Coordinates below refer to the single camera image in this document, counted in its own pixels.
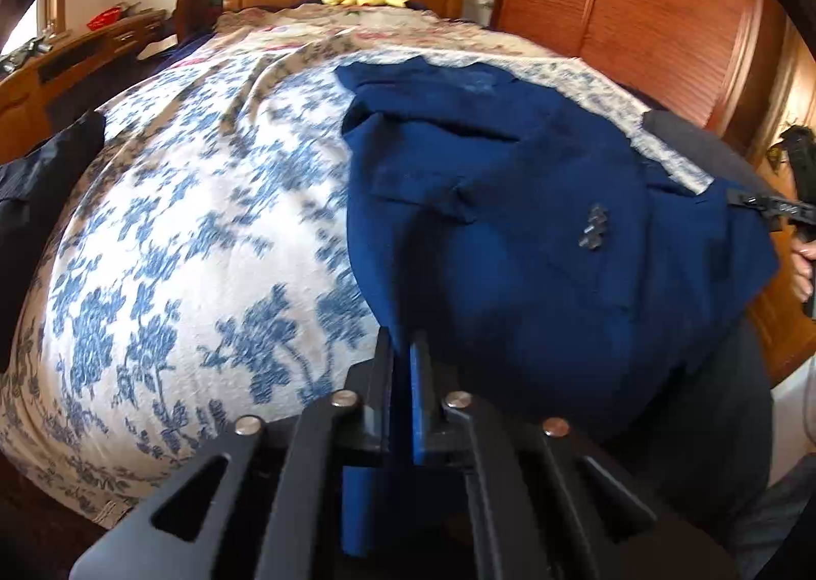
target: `blue fabric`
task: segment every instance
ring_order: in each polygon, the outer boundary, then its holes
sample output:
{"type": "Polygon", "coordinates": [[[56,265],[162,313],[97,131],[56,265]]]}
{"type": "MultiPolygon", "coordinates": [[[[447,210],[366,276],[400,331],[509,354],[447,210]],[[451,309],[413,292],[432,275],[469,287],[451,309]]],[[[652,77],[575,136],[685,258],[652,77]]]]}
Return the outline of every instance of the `blue fabric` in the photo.
{"type": "Polygon", "coordinates": [[[504,69],[415,58],[337,76],[352,270],[407,360],[411,334],[502,409],[621,432],[695,371],[777,268],[729,182],[694,195],[612,122],[504,69]],[[595,251],[590,208],[609,210],[595,251]]]}

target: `floor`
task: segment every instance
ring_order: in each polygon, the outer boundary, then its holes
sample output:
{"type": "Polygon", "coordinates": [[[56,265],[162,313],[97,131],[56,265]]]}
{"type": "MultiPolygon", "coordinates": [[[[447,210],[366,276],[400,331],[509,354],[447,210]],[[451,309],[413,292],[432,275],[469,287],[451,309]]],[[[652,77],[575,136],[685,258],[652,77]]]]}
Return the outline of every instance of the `floor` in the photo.
{"type": "Polygon", "coordinates": [[[104,533],[99,525],[48,497],[0,453],[0,575],[67,580],[73,563],[104,533]],[[26,565],[18,572],[25,574],[7,575],[7,551],[26,565]]]}

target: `wooden dresser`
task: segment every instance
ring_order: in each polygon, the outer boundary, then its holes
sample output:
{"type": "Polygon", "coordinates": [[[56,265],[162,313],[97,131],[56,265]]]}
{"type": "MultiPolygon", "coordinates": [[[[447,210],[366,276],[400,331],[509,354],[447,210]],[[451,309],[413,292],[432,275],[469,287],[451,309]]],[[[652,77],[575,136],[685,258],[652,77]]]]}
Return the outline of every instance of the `wooden dresser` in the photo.
{"type": "Polygon", "coordinates": [[[60,98],[103,67],[136,55],[159,34],[164,17],[164,11],[146,12],[60,43],[5,78],[0,83],[0,163],[64,129],[50,112],[60,98]]]}

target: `window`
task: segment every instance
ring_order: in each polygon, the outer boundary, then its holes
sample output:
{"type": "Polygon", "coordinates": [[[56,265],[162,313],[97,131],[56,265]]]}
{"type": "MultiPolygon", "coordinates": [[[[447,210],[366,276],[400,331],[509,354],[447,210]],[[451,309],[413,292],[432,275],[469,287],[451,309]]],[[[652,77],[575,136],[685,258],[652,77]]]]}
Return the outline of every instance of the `window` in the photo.
{"type": "Polygon", "coordinates": [[[6,45],[3,46],[3,55],[10,53],[22,46],[29,39],[34,39],[39,34],[37,29],[37,3],[35,2],[29,7],[26,14],[19,19],[17,27],[8,37],[6,45]]]}
{"type": "Polygon", "coordinates": [[[6,55],[34,39],[48,24],[54,34],[65,30],[65,0],[37,0],[32,4],[9,35],[2,54],[6,55]]]}

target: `white bedspread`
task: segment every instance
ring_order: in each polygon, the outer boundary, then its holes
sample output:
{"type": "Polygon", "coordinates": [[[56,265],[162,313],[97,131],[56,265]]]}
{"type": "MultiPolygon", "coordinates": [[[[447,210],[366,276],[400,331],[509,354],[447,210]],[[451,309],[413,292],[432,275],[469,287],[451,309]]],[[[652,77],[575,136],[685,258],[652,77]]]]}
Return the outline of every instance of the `white bedspread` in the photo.
{"type": "Polygon", "coordinates": [[[692,190],[709,182],[642,131],[640,102],[523,39],[324,7],[227,15],[219,32],[101,109],[105,149],[52,235],[0,380],[3,452],[106,526],[228,421],[297,413],[370,358],[337,65],[503,66],[612,119],[692,190]]]}

